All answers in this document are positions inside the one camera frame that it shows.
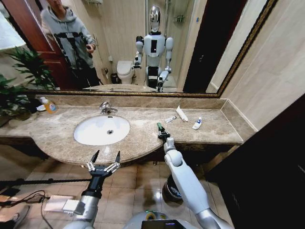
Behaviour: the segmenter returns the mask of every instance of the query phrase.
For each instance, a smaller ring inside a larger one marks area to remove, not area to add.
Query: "toothpaste tube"
[[[201,126],[201,124],[202,124],[202,118],[199,117],[198,120],[195,122],[195,124],[193,125],[192,128],[193,128],[194,130],[197,130],[197,129]]]
[[[186,121],[186,122],[189,121],[189,119],[186,117],[186,115],[185,115],[185,114],[183,113],[183,111],[181,110],[180,105],[178,106],[176,112],[178,113],[178,115],[181,117],[181,119],[182,119],[183,121]]]
[[[173,116],[173,117],[167,118],[167,119],[165,120],[165,122],[166,122],[166,123],[169,123],[169,122],[171,122],[172,120],[174,120],[174,119],[176,119],[176,118],[177,118],[177,116]]]

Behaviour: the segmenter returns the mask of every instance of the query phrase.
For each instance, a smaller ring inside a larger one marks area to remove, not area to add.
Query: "bathroom sink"
[[[130,125],[117,116],[96,116],[81,122],[74,131],[74,139],[84,145],[104,146],[124,139]]]

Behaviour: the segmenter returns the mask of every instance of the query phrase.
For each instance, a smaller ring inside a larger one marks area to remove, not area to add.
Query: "vanity counter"
[[[96,164],[111,164],[120,150],[121,163],[133,161],[163,146],[158,139],[157,122],[171,133],[176,143],[241,145],[242,138],[221,110],[183,109],[189,121],[184,122],[171,108],[118,107],[111,116],[125,118],[130,123],[129,134],[120,142],[107,146],[87,146],[73,138],[75,127],[84,119],[100,114],[98,107],[59,106],[55,114],[39,113],[18,125],[7,123],[0,127],[1,137],[31,137],[46,154],[64,163],[85,165],[100,150]],[[176,115],[177,119],[165,123]],[[198,130],[192,126],[198,117],[203,124]]]

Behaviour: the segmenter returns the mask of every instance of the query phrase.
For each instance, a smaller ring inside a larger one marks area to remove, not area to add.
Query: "black cable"
[[[29,195],[27,195],[26,197],[22,198],[21,200],[18,200],[18,201],[5,201],[5,202],[0,202],[0,206],[2,207],[6,207],[6,208],[11,208],[17,204],[20,204],[20,203],[23,203],[23,202],[27,202],[29,201],[30,199],[33,199],[37,196],[40,196],[42,197],[42,201],[41,201],[41,208],[40,208],[40,213],[41,213],[41,217],[42,219],[46,222],[46,224],[50,227],[50,229],[53,229],[53,227],[51,226],[51,224],[47,221],[47,219],[45,218],[45,216],[43,215],[42,213],[42,207],[43,207],[43,203],[44,203],[44,200],[47,199],[46,197],[46,192],[45,190],[38,190],[38,191],[35,191]]]
[[[41,214],[41,217],[42,219],[46,222],[46,224],[48,224],[48,226],[53,229],[53,227],[51,226],[51,224],[47,221],[47,219],[44,217],[43,213],[42,213],[42,207],[43,207],[43,202],[46,198],[46,192],[44,190],[43,191],[43,195],[44,195],[44,198],[42,199],[42,202],[41,202],[41,207],[40,207],[40,214]]]
[[[37,193],[37,192],[40,192],[42,190],[39,190],[39,191],[35,191],[31,194],[29,194],[28,196],[22,198],[21,200],[18,200],[18,201],[11,201],[11,200],[8,200],[8,201],[5,201],[5,202],[0,202],[0,206],[2,207],[6,207],[6,208],[11,208],[19,203],[22,203],[22,202],[27,202],[29,201],[30,199],[33,199],[34,197],[37,197],[37,196],[41,196],[42,198],[44,198],[44,196],[40,193]]]

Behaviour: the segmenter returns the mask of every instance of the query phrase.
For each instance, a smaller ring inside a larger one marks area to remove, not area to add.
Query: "gray hoodie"
[[[66,16],[64,19],[59,20],[54,14],[50,6],[41,12],[42,30],[45,34],[58,35],[65,33],[68,37],[71,37],[72,32],[83,33],[84,39],[88,44],[96,44],[95,40],[91,37],[90,33],[86,29],[82,21],[73,13],[69,7],[66,9]],[[68,57],[73,69],[77,69],[77,55],[72,45],[66,38],[59,38],[62,48],[65,51],[65,55]],[[75,38],[75,44],[79,57],[86,61],[86,63],[93,68],[93,61],[89,53],[86,50],[86,43],[81,37]]]

